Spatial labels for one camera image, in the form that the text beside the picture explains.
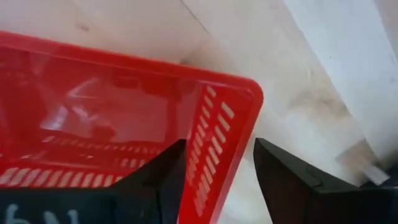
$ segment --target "black plastic object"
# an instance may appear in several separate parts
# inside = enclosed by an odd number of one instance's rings
[[[185,144],[102,189],[0,190],[0,222],[176,224],[185,181]]]
[[[274,224],[398,223],[394,186],[357,188],[256,139],[254,165]]]

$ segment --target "floor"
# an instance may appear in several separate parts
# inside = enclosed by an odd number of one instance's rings
[[[256,182],[255,137],[353,184],[363,177],[335,160],[345,150],[371,148],[385,165],[394,161],[397,6],[394,0],[3,0],[0,28],[260,83],[264,107],[219,220],[254,224],[272,223],[259,187],[246,184]]]

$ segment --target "basket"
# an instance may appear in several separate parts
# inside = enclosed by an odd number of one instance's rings
[[[261,105],[246,78],[0,32],[0,189],[108,187],[186,139],[179,223],[215,223]]]

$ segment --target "red plastic basket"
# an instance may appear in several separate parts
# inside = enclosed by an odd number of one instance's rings
[[[180,223],[215,223],[262,105],[246,78],[0,32],[0,188],[107,187],[187,141]]]

